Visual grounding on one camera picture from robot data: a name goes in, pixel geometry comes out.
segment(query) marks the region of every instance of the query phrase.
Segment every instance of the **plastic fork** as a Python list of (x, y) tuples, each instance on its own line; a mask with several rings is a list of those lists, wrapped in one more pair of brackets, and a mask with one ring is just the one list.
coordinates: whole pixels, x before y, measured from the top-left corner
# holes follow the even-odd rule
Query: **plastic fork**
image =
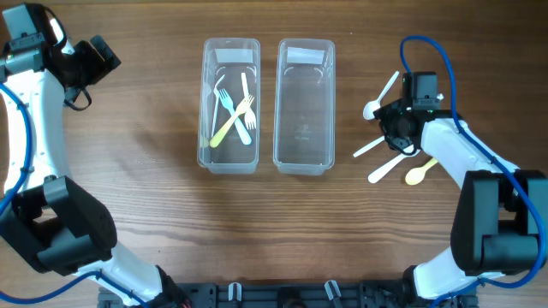
[[(222, 89), (219, 95), (221, 98), (221, 104), (223, 104), (223, 107), (229, 111), (231, 116), (233, 116), (234, 102), (232, 102), (232, 98), (230, 97), (229, 93), (226, 92), (225, 89)], [(243, 126), (243, 123), (241, 122), (240, 118), (238, 117), (236, 117), (235, 126), (236, 126), (236, 130), (238, 131), (238, 134), (240, 135), (241, 142), (244, 145), (251, 145), (251, 136), (249, 135), (246, 128)]]
[(224, 136), (226, 136), (226, 133), (229, 131), (230, 127), (236, 120), (238, 120), (238, 116), (243, 115), (244, 113), (249, 110), (249, 107), (251, 107), (251, 103), (253, 102), (255, 98), (253, 96), (249, 96), (247, 98), (244, 98), (241, 103), (238, 104), (238, 107), (236, 107), (236, 110), (232, 114), (232, 116), (229, 118), (226, 123), (219, 129), (213, 138), (209, 141), (209, 146), (212, 148), (216, 148), (219, 146), (221, 141), (223, 141)]
[[(247, 87), (246, 73), (241, 73), (241, 87), (243, 88), (244, 98), (247, 98), (249, 96), (249, 88)], [(251, 108), (247, 110), (246, 114), (243, 116), (243, 120), (246, 123), (247, 129), (257, 128), (257, 117)]]

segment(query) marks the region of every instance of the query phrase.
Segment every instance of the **plastic cutlery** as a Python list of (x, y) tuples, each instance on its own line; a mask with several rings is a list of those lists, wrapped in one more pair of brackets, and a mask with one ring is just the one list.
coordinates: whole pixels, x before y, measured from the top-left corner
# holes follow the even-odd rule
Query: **plastic cutlery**
[(361, 149), (359, 149), (356, 153), (354, 153), (354, 157), (358, 157), (359, 155), (371, 150), (372, 148), (375, 147), (375, 145), (378, 145), (379, 143), (383, 142), (384, 141), (384, 136), (380, 136), (378, 137), (377, 139), (375, 139), (374, 141), (370, 142), (368, 145), (362, 147)]
[(396, 71), (390, 80), (388, 80), (388, 83), (386, 86), (384, 86), (383, 91), (380, 93), (377, 99), (374, 101), (371, 101), (366, 104), (366, 107), (363, 109), (363, 117), (366, 120), (372, 120), (375, 118), (375, 115), (373, 114), (373, 111), (380, 108), (380, 101), (384, 98), (384, 95), (387, 93), (387, 91), (394, 85), (394, 82), (396, 81), (397, 76), (400, 74), (400, 72)]
[(213, 111), (213, 124), (211, 125), (211, 136), (215, 133), (215, 123), (217, 123), (217, 107), (219, 106), (219, 90), (217, 89), (217, 86), (221, 81), (224, 79), (224, 75), (217, 80), (215, 83), (215, 86), (213, 87), (213, 94), (215, 94), (215, 111)]
[[(410, 145), (407, 148), (404, 149), (405, 152), (411, 152), (413, 150), (414, 145)], [(412, 156), (408, 156), (405, 154), (400, 154), (393, 158), (391, 161), (385, 163), (383, 166), (381, 166), (379, 169), (373, 171), (367, 179), (370, 183), (377, 183), (380, 179), (382, 179), (390, 170), (392, 170), (399, 162), (401, 162), (406, 157), (414, 157), (417, 154), (419, 154), (419, 150), (415, 152)]]
[(221, 129), (218, 130), (217, 133), (211, 138), (209, 141), (209, 146), (212, 148), (218, 147), (218, 145), (223, 141), (224, 136), (226, 136), (226, 133), (229, 131), (230, 127), (236, 120), (238, 120), (238, 116), (243, 115), (246, 113), (246, 111), (251, 107), (251, 103), (253, 102), (255, 98), (253, 96), (249, 96), (247, 98), (244, 98), (241, 103), (238, 104), (238, 107), (236, 107), (236, 110), (234, 113), (232, 113), (232, 116), (229, 118), (226, 123), (221, 127)]
[[(247, 98), (249, 96), (249, 88), (247, 87), (246, 73), (241, 73), (241, 87), (243, 88), (244, 98)], [(257, 128), (257, 117), (251, 108), (247, 110), (246, 114), (243, 116), (243, 120), (246, 123), (247, 129)]]
[[(226, 90), (221, 90), (220, 92), (221, 96), (221, 103), (223, 104), (223, 107), (229, 111), (230, 115), (234, 115), (234, 102), (232, 102), (232, 98), (230, 97), (229, 93), (226, 92)], [(238, 134), (240, 135), (241, 142), (244, 145), (251, 145), (251, 136), (247, 132), (246, 128), (243, 126), (243, 123), (241, 122), (240, 118), (236, 117), (235, 122), (236, 130), (238, 131)]]
[(432, 168), (436, 163), (438, 163), (438, 160), (433, 158), (429, 160), (428, 163), (425, 163), (424, 166), (409, 170), (408, 174), (405, 175), (405, 182), (409, 185), (417, 185), (421, 183), (425, 178), (426, 171)]

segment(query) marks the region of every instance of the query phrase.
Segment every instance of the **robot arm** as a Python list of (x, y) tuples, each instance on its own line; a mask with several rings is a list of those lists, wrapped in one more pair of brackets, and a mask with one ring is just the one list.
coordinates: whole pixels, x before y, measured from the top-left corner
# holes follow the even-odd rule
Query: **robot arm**
[[(99, 82), (120, 61), (100, 37), (73, 48), (63, 26), (55, 19), (50, 22), (46, 11), (50, 12), (40, 4), (3, 11), (12, 40), (0, 58), (0, 82), (27, 108), (33, 151), (27, 180), (0, 213), (0, 235), (40, 273), (100, 272), (100, 277), (89, 279), (120, 296), (125, 305), (140, 303), (105, 279), (153, 306), (182, 303), (185, 296), (173, 287), (171, 278), (120, 244), (106, 207), (69, 178), (63, 106), (83, 110), (74, 105), (79, 94), (83, 92), (91, 103), (86, 87)], [(7, 192), (19, 180), (27, 132), (18, 104), (2, 94), (9, 118)], [(52, 208), (57, 217), (35, 222), (44, 208)]]
[[(412, 155), (422, 150), (436, 158), (462, 189), (450, 247), (408, 274), (415, 294), (436, 299), (480, 277), (494, 279), (531, 269), (539, 253), (536, 224), (502, 171), (459, 132), (450, 111), (440, 109), (436, 74), (404, 74), (402, 92), (402, 98), (373, 112), (384, 139), (401, 153)], [(545, 220), (548, 213), (542, 196), (548, 191), (546, 178), (503, 160), (470, 132), (460, 116), (459, 122), (465, 133), (527, 188)], [(403, 150), (409, 147), (413, 152)], [(515, 220), (499, 221), (499, 207), (515, 213)]]
[[(518, 169), (516, 165), (499, 157), (479, 140), (468, 129), (465, 121), (460, 121), (460, 123), (468, 135), (483, 145), (493, 156), (497, 157), (510, 172)], [(453, 119), (450, 118), (441, 118), (425, 123), (422, 130), (420, 148), (426, 154), (436, 158), (460, 188), (462, 188), (462, 183), (468, 171), (487, 170), (492, 173), (501, 172), (499, 168), (488, 162), (475, 146), (458, 133)]]

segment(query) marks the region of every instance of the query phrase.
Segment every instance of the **cable clip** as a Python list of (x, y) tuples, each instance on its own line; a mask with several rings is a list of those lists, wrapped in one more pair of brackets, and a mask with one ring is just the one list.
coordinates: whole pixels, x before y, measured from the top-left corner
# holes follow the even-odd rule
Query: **cable clip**
[(34, 172), (34, 166), (31, 166), (30, 168), (21, 167), (20, 171), (21, 173), (31, 174)]
[(21, 110), (21, 107), (25, 107), (26, 109), (28, 109), (28, 107), (29, 107), (30, 105), (31, 105), (31, 104), (29, 104), (29, 103), (23, 103), (23, 102), (21, 102), (21, 103), (17, 104), (17, 110)]

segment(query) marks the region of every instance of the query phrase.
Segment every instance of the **wood grain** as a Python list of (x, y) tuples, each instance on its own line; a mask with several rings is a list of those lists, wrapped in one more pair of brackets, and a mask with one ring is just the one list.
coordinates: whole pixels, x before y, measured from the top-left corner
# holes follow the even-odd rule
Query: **wood grain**
[[(420, 155), (372, 185), (367, 175), (395, 153), (380, 146), (351, 155), (380, 134), (361, 110), (394, 71), (403, 71), (398, 48), (409, 34), (431, 36), (447, 50), (459, 111), (476, 135), (522, 168), (548, 171), (546, 2), (44, 3), (73, 41), (101, 34), (122, 59), (90, 88), (89, 110), (63, 115), (73, 178), (109, 208), (122, 243), (177, 281), (396, 278), (447, 247), (459, 189), (441, 167), (417, 187), (406, 186), (406, 172), (428, 159)], [(4, 27), (0, 34), (6, 41)], [(211, 175), (196, 162), (201, 58), (212, 37), (261, 43), (254, 175)], [(336, 163), (321, 177), (281, 175), (272, 163), (277, 47), (284, 38), (330, 39), (337, 48)], [(406, 52), (412, 68), (438, 72), (448, 98), (436, 51), (409, 43)], [(396, 83), (384, 101), (400, 90)], [(0, 179), (7, 146), (0, 108)], [(0, 290), (22, 297), (70, 279), (33, 272), (3, 240), (0, 272)], [(481, 289), (481, 306), (545, 307), (547, 288), (543, 271), (519, 290)], [(85, 282), (41, 306), (94, 307), (96, 296), (97, 286)]]

